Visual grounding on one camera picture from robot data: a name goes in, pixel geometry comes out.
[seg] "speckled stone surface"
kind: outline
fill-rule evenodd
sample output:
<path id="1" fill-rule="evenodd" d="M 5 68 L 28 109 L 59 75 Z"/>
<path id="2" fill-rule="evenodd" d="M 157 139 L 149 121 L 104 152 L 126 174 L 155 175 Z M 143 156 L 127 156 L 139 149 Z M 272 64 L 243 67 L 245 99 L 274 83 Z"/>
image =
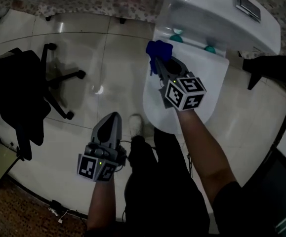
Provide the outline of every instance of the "speckled stone surface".
<path id="1" fill-rule="evenodd" d="M 59 224 L 59 217 L 48 207 L 4 177 L 0 182 L 0 237 L 83 236 L 85 225 L 80 218 L 66 214 Z"/>

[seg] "forearm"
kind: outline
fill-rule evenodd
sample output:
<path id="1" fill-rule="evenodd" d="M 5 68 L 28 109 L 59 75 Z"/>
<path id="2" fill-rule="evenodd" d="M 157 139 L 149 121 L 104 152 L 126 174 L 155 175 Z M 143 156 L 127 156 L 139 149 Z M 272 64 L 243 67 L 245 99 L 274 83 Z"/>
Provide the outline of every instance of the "forearm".
<path id="1" fill-rule="evenodd" d="M 88 230 L 106 228 L 115 222 L 114 177 L 108 183 L 96 183 L 88 214 Z"/>
<path id="2" fill-rule="evenodd" d="M 192 163 L 213 203 L 219 190 L 236 179 L 222 148 L 194 110 L 178 112 L 178 117 Z"/>

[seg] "black office chair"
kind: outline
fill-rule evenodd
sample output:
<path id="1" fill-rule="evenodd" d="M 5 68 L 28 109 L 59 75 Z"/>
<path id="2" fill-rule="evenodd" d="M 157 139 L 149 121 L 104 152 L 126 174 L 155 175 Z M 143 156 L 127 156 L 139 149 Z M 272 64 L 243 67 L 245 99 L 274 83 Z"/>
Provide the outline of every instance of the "black office chair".
<path id="1" fill-rule="evenodd" d="M 64 80 L 85 77 L 79 70 L 47 81 L 47 51 L 56 48 L 53 43 L 45 44 L 41 60 L 33 51 L 22 52 L 19 48 L 0 56 L 0 115 L 16 130 L 18 153 L 27 160 L 32 159 L 30 140 L 38 146 L 43 143 L 43 120 L 51 110 L 49 104 L 65 119 L 74 116 L 62 110 L 49 87 L 56 89 Z"/>

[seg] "white shoe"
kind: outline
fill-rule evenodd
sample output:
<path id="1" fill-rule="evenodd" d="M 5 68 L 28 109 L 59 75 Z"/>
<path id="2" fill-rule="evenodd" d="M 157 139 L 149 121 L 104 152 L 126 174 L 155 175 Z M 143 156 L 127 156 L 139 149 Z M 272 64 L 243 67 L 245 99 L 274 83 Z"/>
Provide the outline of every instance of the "white shoe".
<path id="1" fill-rule="evenodd" d="M 131 115 L 128 120 L 128 125 L 132 138 L 137 135 L 143 136 L 143 118 L 140 114 Z"/>

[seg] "toilet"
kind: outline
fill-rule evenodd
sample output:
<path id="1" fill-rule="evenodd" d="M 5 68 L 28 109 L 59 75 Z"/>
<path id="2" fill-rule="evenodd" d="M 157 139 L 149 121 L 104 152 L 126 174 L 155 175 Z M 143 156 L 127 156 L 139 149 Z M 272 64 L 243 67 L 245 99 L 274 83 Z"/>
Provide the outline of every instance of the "toilet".
<path id="1" fill-rule="evenodd" d="M 179 33 L 183 43 L 170 40 Z M 226 50 L 262 51 L 278 55 L 281 29 L 276 19 L 256 0 L 164 0 L 153 40 L 173 45 L 172 56 L 199 77 L 206 94 L 195 112 L 206 123 L 215 109 L 229 66 Z M 205 51 L 212 46 L 215 53 Z M 181 134 L 174 108 L 166 109 L 158 75 L 148 71 L 143 108 L 149 122 L 159 130 Z"/>

